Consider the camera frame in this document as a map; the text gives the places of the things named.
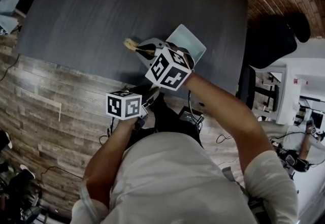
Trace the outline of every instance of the white cube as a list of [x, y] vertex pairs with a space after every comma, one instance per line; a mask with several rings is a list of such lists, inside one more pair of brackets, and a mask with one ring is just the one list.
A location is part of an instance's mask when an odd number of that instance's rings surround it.
[[126, 120], [141, 115], [142, 96], [125, 91], [106, 94], [106, 114]]
[[159, 87], [178, 90], [191, 74], [182, 54], [164, 47], [148, 70], [146, 78]]

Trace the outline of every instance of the gray table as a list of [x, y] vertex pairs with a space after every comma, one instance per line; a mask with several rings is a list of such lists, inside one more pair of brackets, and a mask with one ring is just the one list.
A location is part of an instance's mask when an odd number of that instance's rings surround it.
[[[146, 68], [127, 37], [166, 39], [183, 23], [207, 47], [196, 72], [234, 94], [245, 47], [247, 0], [35, 0], [16, 51], [131, 84]], [[172, 92], [186, 98], [185, 89]]]

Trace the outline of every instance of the man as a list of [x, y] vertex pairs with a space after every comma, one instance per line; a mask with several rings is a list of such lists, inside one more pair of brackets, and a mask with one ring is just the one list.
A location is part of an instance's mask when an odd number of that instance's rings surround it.
[[[250, 196], [273, 221], [297, 223], [295, 186], [252, 112], [195, 73], [184, 85], [234, 137]], [[90, 160], [71, 223], [256, 223], [239, 185], [193, 137], [160, 132], [124, 152], [135, 122], [120, 121]]]
[[294, 125], [281, 125], [269, 121], [261, 125], [270, 141], [281, 144], [286, 150], [294, 150], [299, 158], [311, 164], [319, 165], [325, 161], [325, 146], [321, 144], [324, 134], [313, 137], [310, 129], [299, 128]]

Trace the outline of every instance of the strap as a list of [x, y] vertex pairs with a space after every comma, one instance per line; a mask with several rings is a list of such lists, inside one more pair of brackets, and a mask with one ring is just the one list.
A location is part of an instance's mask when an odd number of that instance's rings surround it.
[[232, 182], [237, 183], [237, 184], [239, 185], [240, 189], [242, 190], [243, 194], [244, 194], [248, 199], [250, 198], [249, 193], [247, 192], [247, 190], [246, 190], [243, 186], [241, 186], [239, 182], [237, 182], [237, 181], [235, 180], [234, 175], [233, 175], [233, 173], [232, 173], [232, 169], [231, 169], [230, 166], [229, 166], [229, 167], [226, 167], [226, 168], [223, 168], [223, 169], [222, 169], [222, 173], [223, 173], [223, 175], [225, 176], [225, 178], [227, 178], [229, 181], [232, 181]]

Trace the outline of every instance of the white t-shirt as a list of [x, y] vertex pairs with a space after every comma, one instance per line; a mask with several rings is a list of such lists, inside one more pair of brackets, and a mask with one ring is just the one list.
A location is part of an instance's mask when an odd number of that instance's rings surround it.
[[[278, 223], [297, 223], [295, 185], [275, 152], [257, 156], [244, 181], [252, 197], [273, 208]], [[154, 134], [128, 149], [112, 187], [110, 210], [91, 203], [104, 224], [255, 223], [239, 185], [224, 177], [193, 138], [179, 133]], [[84, 202], [77, 201], [71, 223], [92, 222]]]
[[[283, 148], [295, 150], [297, 153], [300, 152], [301, 145], [305, 138], [305, 133], [298, 133], [303, 132], [301, 128], [298, 126], [291, 125], [288, 128], [288, 133], [294, 133], [288, 135], [283, 138]], [[311, 164], [321, 164], [325, 161], [325, 146], [323, 146], [316, 138], [310, 136], [309, 137], [310, 148], [307, 154], [306, 161], [310, 162]]]

